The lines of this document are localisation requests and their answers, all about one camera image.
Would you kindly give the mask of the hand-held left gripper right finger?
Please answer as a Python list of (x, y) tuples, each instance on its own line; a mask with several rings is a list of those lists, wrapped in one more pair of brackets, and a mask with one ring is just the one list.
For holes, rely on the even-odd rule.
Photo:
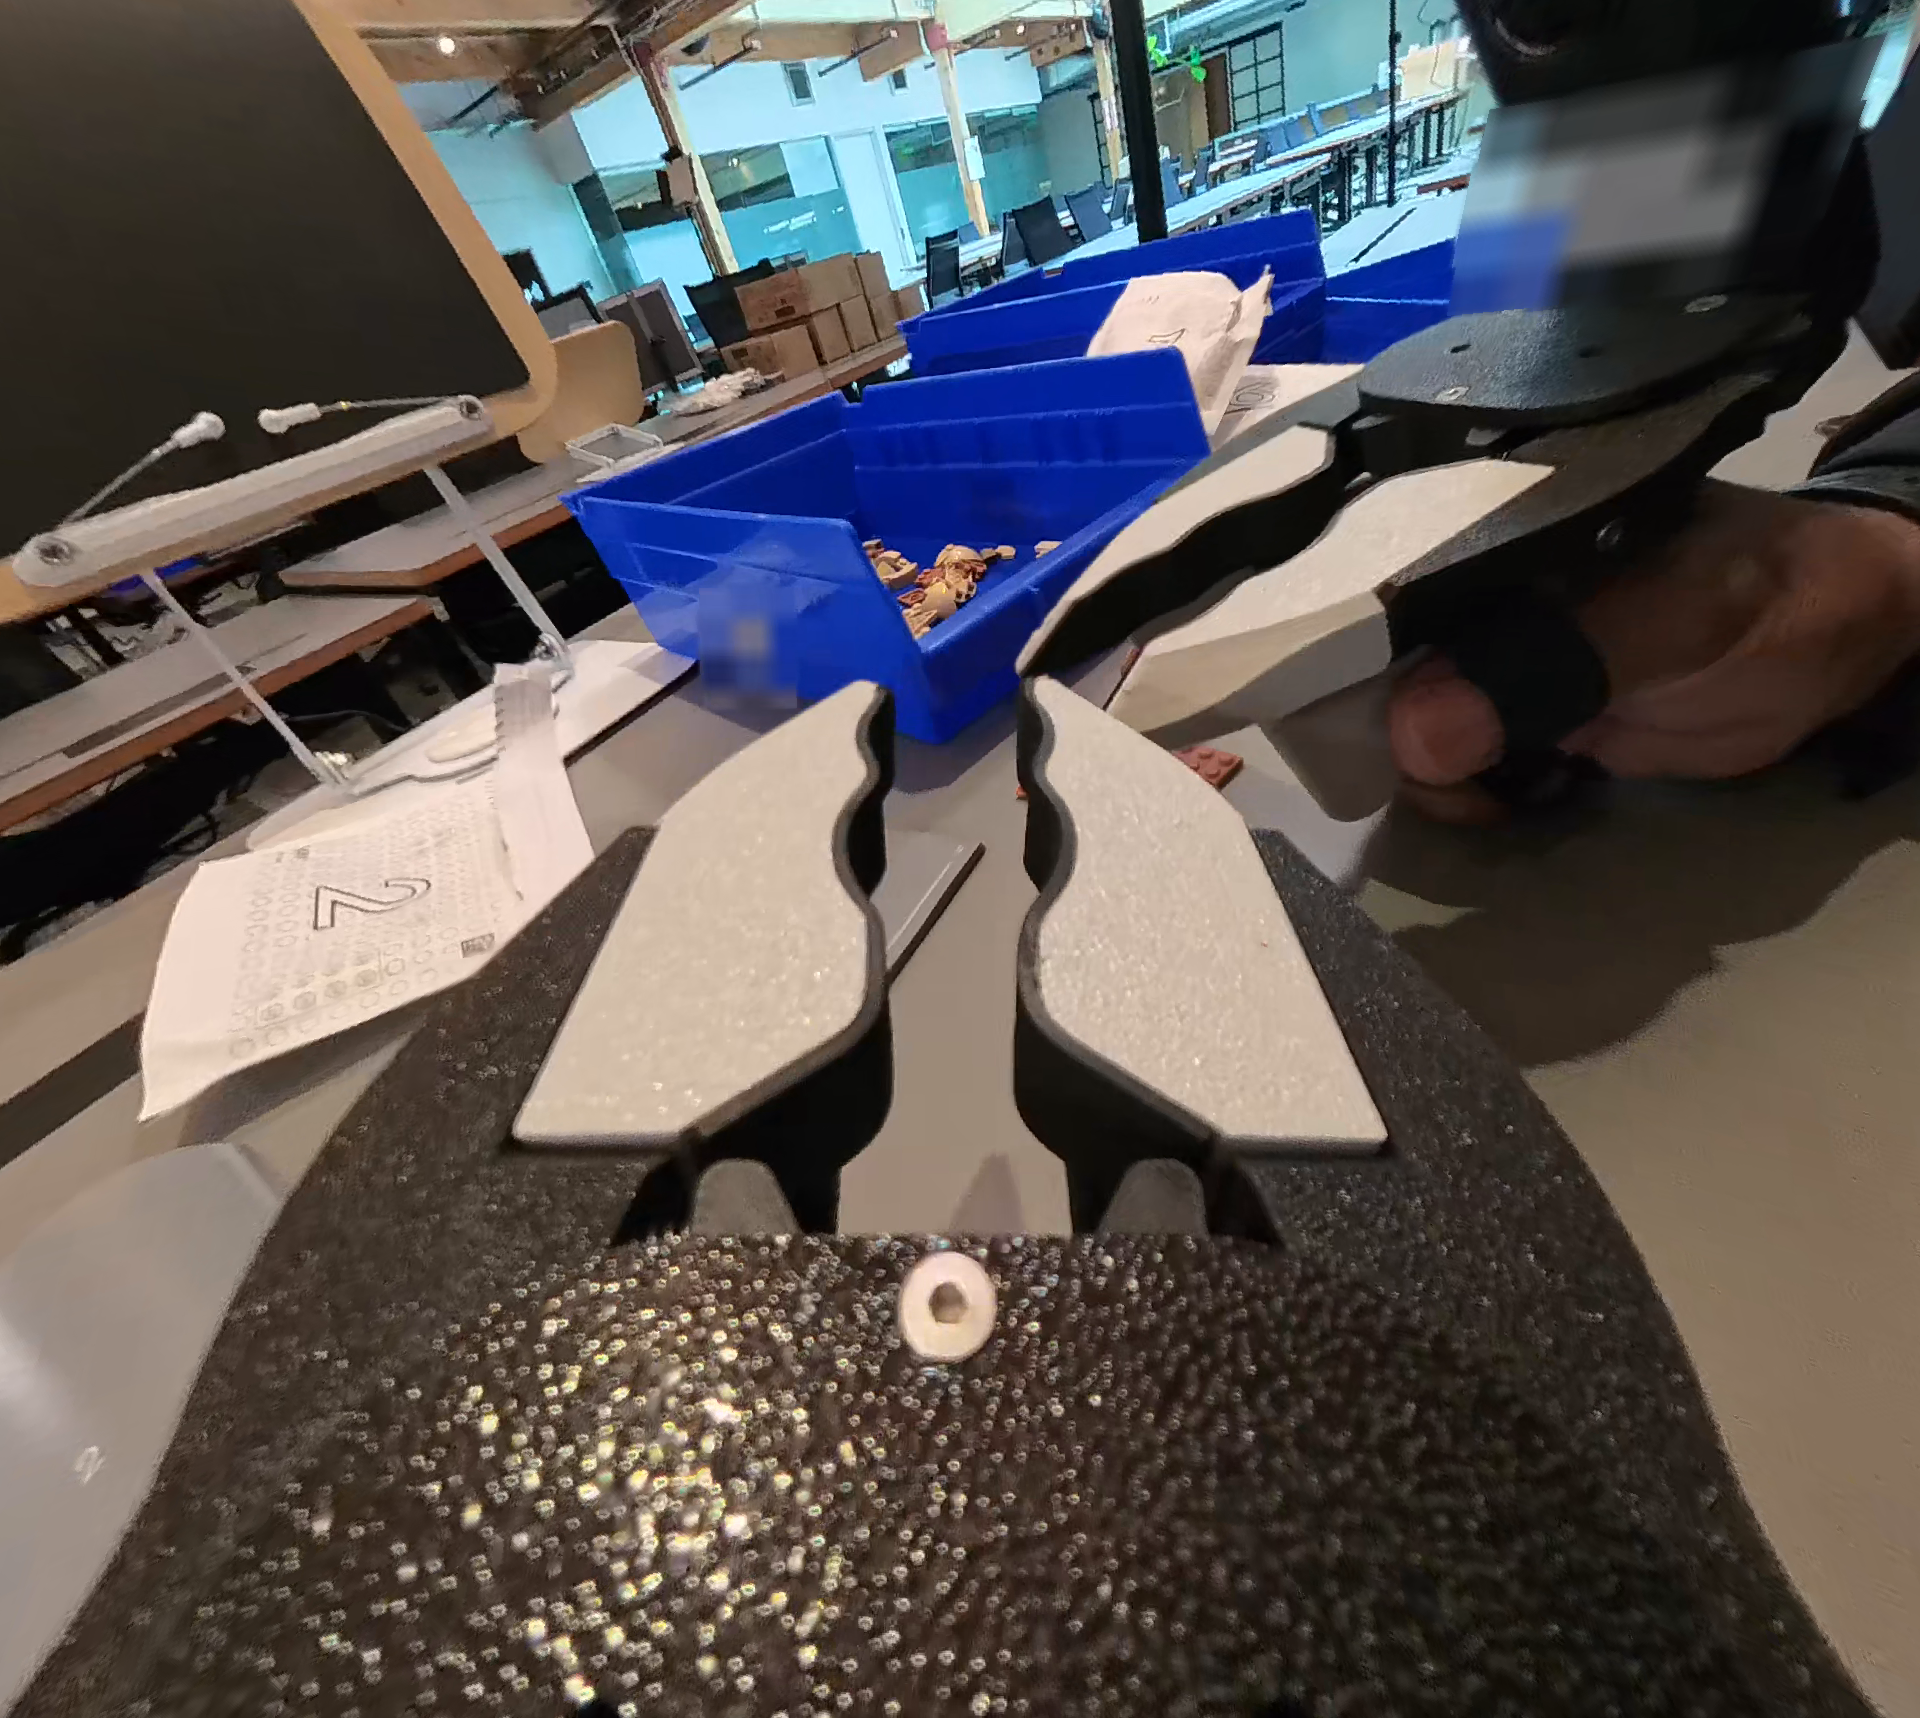
[(1059, 1077), (1200, 1151), (1380, 1155), (1380, 1106), (1221, 795), (1048, 677), (1019, 695), (1019, 784), (1019, 1003)]

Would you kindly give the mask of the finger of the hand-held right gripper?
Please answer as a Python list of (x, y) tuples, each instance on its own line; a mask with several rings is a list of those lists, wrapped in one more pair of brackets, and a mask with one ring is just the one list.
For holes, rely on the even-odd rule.
[(1123, 727), (1167, 736), (1277, 719), (1385, 671), (1380, 591), (1546, 482), (1551, 468), (1482, 458), (1380, 482), (1296, 556), (1151, 639), (1117, 686)]
[(1308, 547), (1340, 503), (1330, 430), (1291, 426), (1221, 450), (1095, 552), (1019, 651), (1019, 674), (1053, 677), (1155, 637)]

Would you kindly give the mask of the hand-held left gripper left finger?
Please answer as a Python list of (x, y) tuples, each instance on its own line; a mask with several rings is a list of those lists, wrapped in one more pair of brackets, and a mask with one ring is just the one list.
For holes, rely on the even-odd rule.
[(742, 746), (646, 843), (511, 1137), (692, 1151), (878, 1025), (884, 932), (853, 831), (880, 821), (894, 700), (853, 681)]

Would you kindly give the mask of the pile of small toy bricks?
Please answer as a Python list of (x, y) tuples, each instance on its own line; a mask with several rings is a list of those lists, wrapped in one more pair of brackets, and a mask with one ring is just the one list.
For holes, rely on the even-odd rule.
[(884, 539), (869, 536), (860, 551), (876, 582), (892, 598), (906, 632), (924, 641), (948, 627), (981, 597), (1004, 597), (1016, 577), (1031, 572), (1062, 548), (1059, 539), (1043, 539), (1031, 551), (1013, 544), (970, 547), (950, 540), (925, 561), (908, 556)]

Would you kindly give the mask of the person's right hand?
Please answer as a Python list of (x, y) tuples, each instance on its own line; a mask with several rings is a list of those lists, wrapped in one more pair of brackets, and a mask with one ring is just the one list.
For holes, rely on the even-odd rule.
[(1731, 781), (1789, 756), (1916, 660), (1917, 531), (1904, 511), (1710, 482), (1674, 531), (1569, 611), (1513, 637), (1532, 695), (1604, 673), (1551, 752), (1615, 781)]

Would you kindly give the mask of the white printed paper bag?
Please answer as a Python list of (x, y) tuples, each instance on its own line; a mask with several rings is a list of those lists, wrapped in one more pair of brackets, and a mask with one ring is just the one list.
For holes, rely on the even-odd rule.
[(1249, 365), (1208, 425), (1209, 453), (1217, 453), (1231, 441), (1249, 436), (1274, 421), (1280, 423), (1280, 429), (1286, 429), (1298, 407), (1346, 385), (1359, 373), (1361, 365), (1352, 363)]
[(461, 984), (591, 858), (551, 681), (509, 669), (468, 778), (389, 786), (194, 872), (140, 1021), (140, 1121)]

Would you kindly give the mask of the crumpled white paper bag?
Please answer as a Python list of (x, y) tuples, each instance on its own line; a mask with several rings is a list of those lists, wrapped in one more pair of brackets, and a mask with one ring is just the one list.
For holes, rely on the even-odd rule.
[(1274, 274), (1245, 287), (1217, 271), (1179, 271), (1127, 280), (1091, 334), (1091, 360), (1171, 352), (1204, 419), (1233, 399), (1266, 330)]

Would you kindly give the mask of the white board with dark edge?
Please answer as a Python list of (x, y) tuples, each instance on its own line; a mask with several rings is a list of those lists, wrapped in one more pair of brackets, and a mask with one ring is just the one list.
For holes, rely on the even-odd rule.
[(566, 660), (546, 657), (497, 666), (492, 704), (481, 717), (488, 735), (481, 752), (496, 755), (511, 741), (527, 741), (546, 722), (557, 756), (567, 762), (669, 696), (693, 673), (693, 660), (656, 643), (613, 639), (576, 641)]

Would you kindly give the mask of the clear acrylic stand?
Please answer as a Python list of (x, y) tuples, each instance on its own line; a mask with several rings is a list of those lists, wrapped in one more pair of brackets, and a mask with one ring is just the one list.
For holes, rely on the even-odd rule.
[(550, 715), (554, 710), (554, 691), (573, 678), (573, 657), (567, 641), (548, 608), (539, 602), (532, 585), (522, 579), (505, 551), (496, 542), (492, 531), (477, 518), (468, 496), (454, 485), (441, 465), (430, 463), (422, 472), (450, 514), (455, 531), (461, 532), (464, 542), (492, 566), (494, 577), (500, 579), (518, 611), (533, 627), (537, 658), (533, 660), (530, 677), (496, 677), (492, 681), (492, 729), (484, 729), (476, 717), (461, 720), (455, 730), (438, 735), (436, 742), (428, 746), (425, 756), (414, 761), (409, 771), (376, 771), (369, 774), (354, 767), (342, 767), (321, 752), (316, 752), (275, 710), (275, 704), (258, 691), (252, 674), (231, 660), (213, 632), (200, 625), (194, 615), (171, 597), (157, 570), (145, 569), (137, 574), (147, 594), (185, 632), (188, 643), (203, 653), (218, 674), (227, 678), (241, 699), (241, 704), (271, 729), (278, 742), (286, 746), (288, 755), (299, 764), (299, 771), (304, 771), (324, 795), (332, 795), (333, 802), (357, 802), (396, 786), (448, 786), (477, 777), (502, 756), (507, 742), (503, 722), (507, 719), (509, 696), (527, 695), (537, 715)]

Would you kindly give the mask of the stack of cardboard boxes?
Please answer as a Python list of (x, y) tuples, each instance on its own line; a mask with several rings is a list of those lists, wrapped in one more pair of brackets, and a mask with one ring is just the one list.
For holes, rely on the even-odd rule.
[(863, 379), (903, 359), (892, 272), (876, 251), (851, 251), (733, 274), (740, 330), (722, 344), (731, 373), (795, 380), (861, 363)]

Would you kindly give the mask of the black pole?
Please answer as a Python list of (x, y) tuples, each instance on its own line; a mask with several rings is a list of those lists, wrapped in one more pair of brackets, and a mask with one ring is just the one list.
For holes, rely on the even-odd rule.
[(1162, 242), (1167, 236), (1167, 208), (1159, 175), (1162, 159), (1143, 3), (1105, 0), (1105, 13), (1116, 50), (1116, 98), (1129, 165), (1135, 236), (1139, 244)]

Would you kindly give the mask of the wooden-edged side table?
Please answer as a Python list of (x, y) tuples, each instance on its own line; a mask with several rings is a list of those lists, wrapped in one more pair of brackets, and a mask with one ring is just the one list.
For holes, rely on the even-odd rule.
[(289, 594), (209, 631), (220, 666), (185, 631), (127, 665), (24, 706), (1, 722), (1, 831), (52, 815), (252, 704), (430, 619), (422, 594)]
[[(681, 450), (707, 438), (753, 425), (780, 410), (839, 393), (869, 375), (903, 363), (908, 347), (892, 336), (868, 350), (803, 375), (780, 386), (749, 393), (740, 403), (707, 415), (669, 413), (659, 419), (665, 450)], [(567, 453), (527, 472), (494, 482), (468, 501), (477, 529), (502, 551), (514, 548), (571, 521), (564, 494), (584, 486), (590, 474)], [(481, 551), (468, 523), (446, 506), (371, 531), (333, 551), (288, 566), (280, 579), (289, 594), (306, 597), (417, 597), (479, 565)]]

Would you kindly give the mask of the grey metal bar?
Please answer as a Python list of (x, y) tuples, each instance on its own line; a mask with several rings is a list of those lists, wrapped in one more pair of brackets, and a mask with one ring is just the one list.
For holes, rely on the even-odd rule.
[(494, 435), (490, 408), (470, 394), (399, 408), (319, 449), (220, 482), (65, 518), (12, 554), (12, 574), (32, 593), (98, 591), (183, 554), (248, 542), (291, 517), (488, 444)]

